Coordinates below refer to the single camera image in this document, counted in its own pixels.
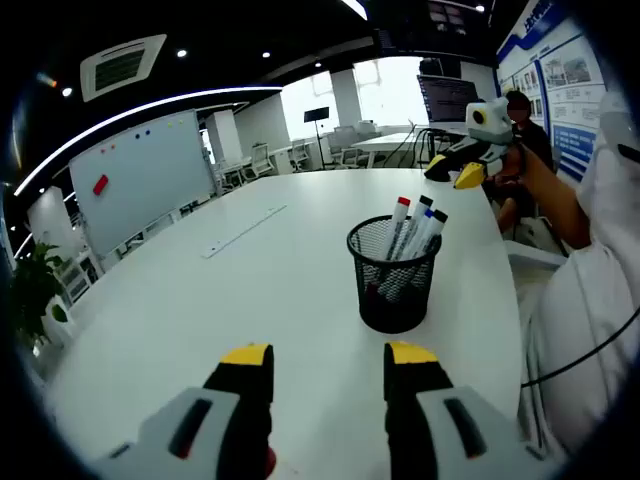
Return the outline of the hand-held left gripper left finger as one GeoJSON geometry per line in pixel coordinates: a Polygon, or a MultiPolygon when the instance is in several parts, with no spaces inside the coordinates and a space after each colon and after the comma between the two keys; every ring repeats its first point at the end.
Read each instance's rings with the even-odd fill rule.
{"type": "Polygon", "coordinates": [[[266,479],[274,390],[270,344],[235,348],[204,385],[187,388],[97,460],[99,479],[266,479]]]}

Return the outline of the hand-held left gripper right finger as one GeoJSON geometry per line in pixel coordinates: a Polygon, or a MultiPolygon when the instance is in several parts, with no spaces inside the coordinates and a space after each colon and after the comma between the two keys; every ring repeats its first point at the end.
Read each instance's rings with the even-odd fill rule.
{"type": "Polygon", "coordinates": [[[549,479],[557,463],[468,386],[455,387],[434,353],[384,346],[385,431],[393,479],[549,479]]]}

